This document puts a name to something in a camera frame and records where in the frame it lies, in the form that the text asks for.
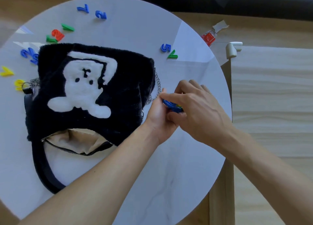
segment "plush handbag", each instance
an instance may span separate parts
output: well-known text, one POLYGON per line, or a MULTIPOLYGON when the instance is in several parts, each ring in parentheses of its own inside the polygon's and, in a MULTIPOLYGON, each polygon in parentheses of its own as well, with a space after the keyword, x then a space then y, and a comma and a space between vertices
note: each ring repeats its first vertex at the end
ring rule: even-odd
POLYGON ((118 146, 142 123, 156 80, 161 91, 153 59, 99 46, 42 46, 38 75, 23 86, 26 127, 36 172, 52 193, 65 186, 44 144, 84 156, 118 146))

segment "beige bag lining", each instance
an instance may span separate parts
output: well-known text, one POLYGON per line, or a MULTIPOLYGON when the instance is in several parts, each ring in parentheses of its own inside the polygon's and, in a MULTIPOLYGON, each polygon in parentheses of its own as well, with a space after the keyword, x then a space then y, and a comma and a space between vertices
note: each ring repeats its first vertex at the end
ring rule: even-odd
POLYGON ((78 154, 89 154, 107 140, 100 134, 88 129, 67 129, 58 131, 46 139, 49 143, 78 154))

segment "bag zipper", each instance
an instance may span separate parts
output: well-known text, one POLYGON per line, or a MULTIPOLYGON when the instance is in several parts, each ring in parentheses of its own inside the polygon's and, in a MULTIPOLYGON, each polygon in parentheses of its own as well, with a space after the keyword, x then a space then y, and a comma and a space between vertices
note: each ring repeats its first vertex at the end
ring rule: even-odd
MULTIPOLYGON (((64 152, 69 152, 69 153, 77 154, 77 155, 81 155, 81 156, 89 156, 89 154, 85 154, 85 153, 76 153, 76 152, 74 152, 74 151, 72 151, 72 150, 65 149, 65 148, 61 148, 61 147, 58 147, 58 146, 54 145, 53 143, 50 143, 50 142, 47 140, 47 138, 49 138, 49 137, 51 137, 51 136, 53 136, 53 135, 55 135, 55 134, 56 134, 56 133, 53 133, 53 134, 48 135, 47 137, 42 138, 42 139, 41 139, 41 142, 46 142, 46 143, 50 144, 51 146, 53 146, 53 147, 55 147, 55 148, 58 148, 58 149, 60 149, 60 150, 62 150, 62 151, 64 151, 64 152)), ((107 142, 108 142, 109 144, 111 144, 112 146, 116 146, 115 144, 111 143, 111 142, 108 141, 108 140, 107 140, 107 142)))

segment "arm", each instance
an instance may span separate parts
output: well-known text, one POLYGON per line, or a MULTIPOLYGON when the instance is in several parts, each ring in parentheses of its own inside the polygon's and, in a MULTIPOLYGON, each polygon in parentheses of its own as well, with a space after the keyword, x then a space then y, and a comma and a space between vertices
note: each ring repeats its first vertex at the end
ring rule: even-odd
POLYGON ((184 109, 167 118, 236 165, 287 225, 313 224, 313 182, 237 130, 206 86, 183 80, 160 97, 184 109))
POLYGON ((177 128, 166 120, 166 112, 157 98, 145 123, 115 151, 38 207, 20 225, 111 225, 157 146, 177 128))

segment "marble table top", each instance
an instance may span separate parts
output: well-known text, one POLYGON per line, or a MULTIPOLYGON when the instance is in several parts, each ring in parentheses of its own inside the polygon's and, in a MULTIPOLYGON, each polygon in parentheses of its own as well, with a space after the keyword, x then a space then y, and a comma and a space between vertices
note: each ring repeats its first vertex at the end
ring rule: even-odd
MULTIPOLYGON (((0 199, 23 218, 52 196, 40 182, 27 141, 23 93, 14 81, 37 77, 37 66, 20 55, 21 49, 39 47, 53 29, 65 37, 60 43, 82 43, 127 49, 153 58, 161 86, 173 92, 179 80, 195 79, 208 86, 231 117, 231 102, 222 70, 201 37, 170 12, 140 0, 72 0, 52 7, 25 23, 0 49, 1 66, 15 75, 0 78, 0 199), (88 4, 89 13, 76 7, 88 4), (96 10, 107 19, 96 17, 96 10), (64 31, 61 23, 75 28, 64 31), (168 59, 162 44, 175 49, 168 59)), ((89 157, 46 147, 55 176, 65 185, 88 171, 114 148, 89 157)), ((224 157, 178 129, 160 145, 127 195, 114 224, 173 225, 190 213, 209 192, 224 157)))

